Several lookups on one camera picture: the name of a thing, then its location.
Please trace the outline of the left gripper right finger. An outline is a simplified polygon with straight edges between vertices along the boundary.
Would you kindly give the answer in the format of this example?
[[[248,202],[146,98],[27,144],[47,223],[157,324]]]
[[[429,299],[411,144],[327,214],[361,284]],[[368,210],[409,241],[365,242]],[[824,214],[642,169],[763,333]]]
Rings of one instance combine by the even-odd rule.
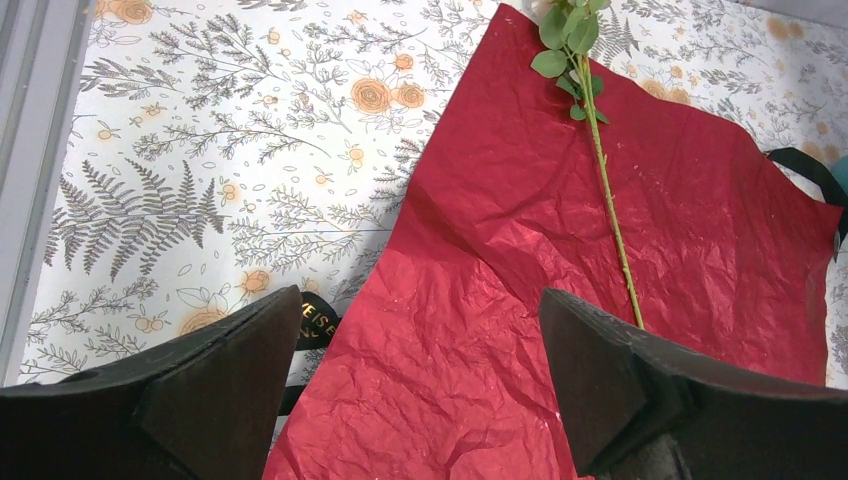
[[[575,470],[843,479],[847,394],[736,367],[548,288],[539,323]]]

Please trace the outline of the red and brown wrapping paper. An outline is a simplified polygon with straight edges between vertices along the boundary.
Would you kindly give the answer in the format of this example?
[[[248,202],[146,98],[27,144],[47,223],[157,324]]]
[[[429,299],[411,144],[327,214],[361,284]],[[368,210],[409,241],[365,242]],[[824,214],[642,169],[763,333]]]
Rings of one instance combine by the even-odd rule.
[[[588,128],[500,6],[392,235],[289,416],[268,479],[571,479],[538,321],[545,288],[633,317]],[[742,127],[600,70],[600,129],[649,332],[823,385],[837,207]]]

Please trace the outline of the black gold-lettered ribbon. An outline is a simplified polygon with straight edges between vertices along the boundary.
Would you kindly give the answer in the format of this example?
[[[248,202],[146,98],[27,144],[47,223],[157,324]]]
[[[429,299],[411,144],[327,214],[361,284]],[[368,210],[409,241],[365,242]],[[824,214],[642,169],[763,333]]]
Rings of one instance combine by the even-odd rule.
[[[772,150],[766,157],[773,163],[816,185],[825,203],[847,207],[847,182],[841,181],[831,170],[812,156],[792,147]],[[288,416],[323,360],[342,317],[330,302],[317,293],[301,292],[302,322],[300,335],[292,359],[292,367],[281,401],[278,415]]]

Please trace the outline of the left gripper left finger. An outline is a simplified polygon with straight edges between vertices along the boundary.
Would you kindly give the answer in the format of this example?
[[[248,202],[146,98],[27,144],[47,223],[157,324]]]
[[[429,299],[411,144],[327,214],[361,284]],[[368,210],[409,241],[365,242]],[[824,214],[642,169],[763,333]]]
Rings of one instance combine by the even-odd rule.
[[[285,287],[53,384],[1,391],[5,479],[258,479],[299,336]]]

